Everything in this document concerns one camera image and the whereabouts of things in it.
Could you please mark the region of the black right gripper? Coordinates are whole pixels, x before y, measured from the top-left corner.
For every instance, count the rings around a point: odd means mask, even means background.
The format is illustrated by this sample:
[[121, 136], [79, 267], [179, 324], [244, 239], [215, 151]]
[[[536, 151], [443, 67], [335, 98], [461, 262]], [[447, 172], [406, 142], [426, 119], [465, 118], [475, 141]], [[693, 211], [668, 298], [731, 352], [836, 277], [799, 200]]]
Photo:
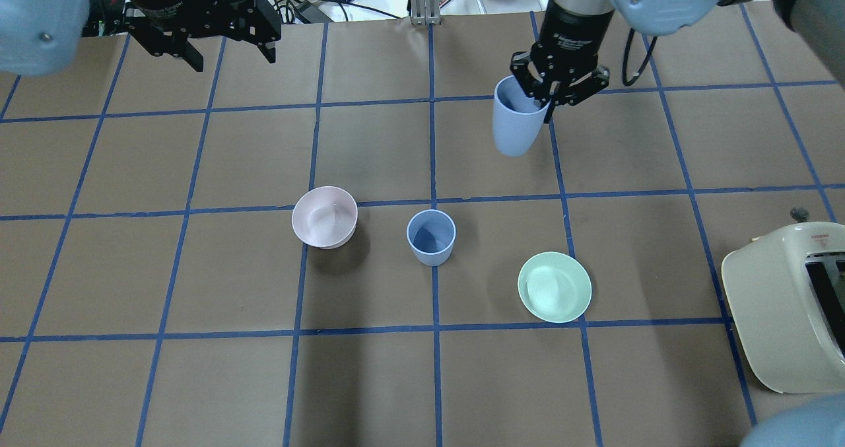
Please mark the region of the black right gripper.
[[585, 15], [550, 1], [536, 42], [511, 56], [511, 74], [544, 110], [544, 123], [558, 105], [577, 105], [609, 86], [598, 51], [610, 23], [610, 12]]

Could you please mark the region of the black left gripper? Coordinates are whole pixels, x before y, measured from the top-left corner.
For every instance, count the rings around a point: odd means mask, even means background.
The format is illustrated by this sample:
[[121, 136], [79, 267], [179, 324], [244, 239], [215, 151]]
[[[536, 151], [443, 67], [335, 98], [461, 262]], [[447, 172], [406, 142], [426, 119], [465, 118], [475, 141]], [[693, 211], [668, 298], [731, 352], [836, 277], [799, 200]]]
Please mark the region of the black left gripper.
[[268, 0], [127, 0], [123, 10], [123, 28], [150, 55], [171, 55], [197, 72], [203, 71], [203, 56], [192, 39], [249, 43], [275, 63], [282, 25]]

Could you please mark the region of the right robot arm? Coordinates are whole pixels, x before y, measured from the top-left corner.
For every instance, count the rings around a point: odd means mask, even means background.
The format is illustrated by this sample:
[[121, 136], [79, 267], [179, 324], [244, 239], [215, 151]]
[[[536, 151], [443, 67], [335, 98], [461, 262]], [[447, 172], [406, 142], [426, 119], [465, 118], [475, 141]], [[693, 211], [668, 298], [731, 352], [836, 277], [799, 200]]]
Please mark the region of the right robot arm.
[[[754, 0], [547, 0], [540, 35], [511, 56], [510, 70], [529, 111], [549, 120], [558, 105], [577, 105], [609, 85], [598, 51], [615, 13], [631, 32], [652, 39], [700, 22], [714, 7]], [[843, 0], [769, 0], [780, 20], [843, 83]]]

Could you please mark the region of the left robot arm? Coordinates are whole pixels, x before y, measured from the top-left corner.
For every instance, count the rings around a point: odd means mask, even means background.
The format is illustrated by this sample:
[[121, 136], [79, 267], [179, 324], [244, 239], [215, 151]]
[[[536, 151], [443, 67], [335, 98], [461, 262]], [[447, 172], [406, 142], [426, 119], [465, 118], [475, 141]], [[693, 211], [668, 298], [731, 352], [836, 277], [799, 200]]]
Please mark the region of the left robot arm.
[[274, 63], [281, 18], [268, 0], [1, 0], [2, 71], [44, 76], [63, 70], [84, 37], [129, 34], [150, 55], [203, 70], [193, 39], [253, 44]]

